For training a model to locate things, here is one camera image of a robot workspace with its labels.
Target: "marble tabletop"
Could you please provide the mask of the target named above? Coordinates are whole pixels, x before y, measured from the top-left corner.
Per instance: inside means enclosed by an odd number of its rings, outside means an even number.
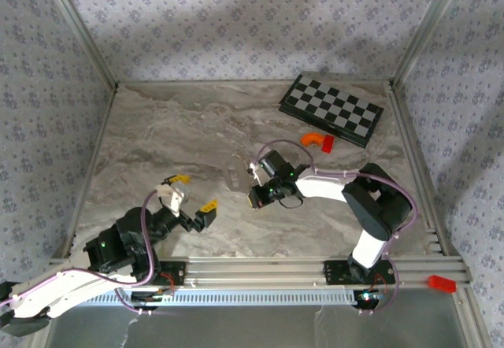
[[[219,83],[203,85],[146,84],[120,87],[115,97],[87,199],[76,228],[73,250],[109,227],[164,178],[192,178],[192,215],[216,198],[218,217],[198,234],[177,228],[157,247],[169,256],[346,256],[361,233],[348,205],[307,199],[295,210],[270,205],[253,211],[246,195],[231,192],[222,165],[236,151],[254,157],[273,139],[299,138],[317,129],[278,111],[288,84]],[[384,107],[384,114],[365,149],[336,139],[331,154],[310,148],[319,168],[356,169],[372,161],[416,196],[402,141],[387,96],[365,89],[345,90]],[[294,146],[275,148],[295,166],[306,163]],[[151,202],[151,211],[159,209]],[[392,254],[426,254],[423,220],[403,234]]]

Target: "purple cable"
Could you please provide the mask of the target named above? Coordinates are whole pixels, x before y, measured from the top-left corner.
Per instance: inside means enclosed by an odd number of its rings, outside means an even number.
[[[142,233],[143,233],[143,238],[145,241],[145,247],[147,251],[147,258],[149,261],[149,272],[147,273],[147,276],[143,279],[140,280],[136,283],[125,283],[122,281],[117,281],[110,279],[107,276],[101,275],[100,273],[97,272],[92,272],[87,269],[82,269],[82,268],[69,268],[69,269],[64,269],[61,271],[61,273],[67,273],[67,272],[82,272],[82,273],[88,273],[90,275],[93,275],[95,277],[98,277],[99,279],[108,281],[110,283],[115,283],[117,285],[121,286],[127,286],[127,287],[139,287],[141,285],[145,285],[146,283],[149,283],[149,281],[152,279],[152,276],[154,275],[154,253],[152,251],[152,245],[150,244],[150,239],[149,239],[149,231],[147,230],[147,224],[145,220],[145,213],[147,209],[147,204],[149,203],[149,200],[156,194],[156,191],[152,191],[149,193],[145,201],[143,202],[142,205],[142,210],[140,211],[140,227],[142,228]],[[34,291],[37,291],[41,287],[44,287],[48,283],[52,283],[58,278],[58,274],[53,275],[49,277],[48,279],[42,281],[41,283],[36,284],[34,287],[31,287],[27,291],[24,291],[22,293],[19,293],[17,296],[19,298],[26,297],[27,295],[33,293]],[[0,308],[2,308],[5,305],[8,305],[10,302],[15,301],[13,298],[7,298],[5,301],[0,302]]]
[[[129,311],[132,311],[135,314],[139,314],[139,311],[137,309],[135,309],[134,307],[132,307],[132,306],[128,305],[128,303],[126,303],[123,296],[120,295],[118,289],[114,289],[113,292],[116,294],[117,299],[119,299],[119,302],[122,304],[122,306],[124,306],[126,309],[128,309]]]
[[[383,254],[381,255],[381,257],[385,260],[388,260],[388,262],[391,263],[392,265],[392,269],[394,270],[395,286],[394,286],[394,293],[392,293],[391,299],[389,299],[388,302],[385,305],[381,306],[379,309],[373,310],[374,313],[376,311],[383,311],[391,307],[395,299],[397,298],[397,294],[399,293],[399,271],[397,270],[394,261],[390,259],[388,255]]]

